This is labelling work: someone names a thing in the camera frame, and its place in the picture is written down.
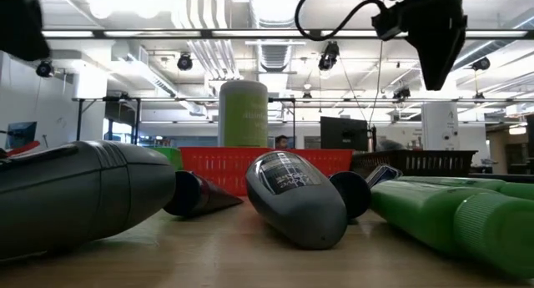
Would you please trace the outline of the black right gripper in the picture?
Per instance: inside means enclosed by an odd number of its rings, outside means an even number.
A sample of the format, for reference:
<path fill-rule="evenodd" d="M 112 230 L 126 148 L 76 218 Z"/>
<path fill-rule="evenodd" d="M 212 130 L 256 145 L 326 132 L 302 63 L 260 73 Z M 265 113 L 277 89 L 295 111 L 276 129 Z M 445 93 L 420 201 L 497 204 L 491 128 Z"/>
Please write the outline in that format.
<path fill-rule="evenodd" d="M 462 0 L 403 0 L 401 4 L 400 28 L 410 33 L 426 90 L 439 91 L 466 39 Z"/>

